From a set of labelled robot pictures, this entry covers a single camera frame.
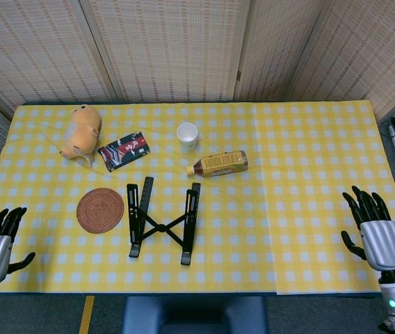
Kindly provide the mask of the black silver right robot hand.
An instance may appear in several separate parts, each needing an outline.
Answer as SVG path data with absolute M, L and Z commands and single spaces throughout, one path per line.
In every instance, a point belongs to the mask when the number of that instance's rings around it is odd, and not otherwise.
M 375 192 L 352 187 L 355 197 L 343 192 L 357 226 L 362 246 L 355 245 L 347 231 L 341 238 L 347 249 L 376 271 L 395 271 L 395 222 L 385 201 Z

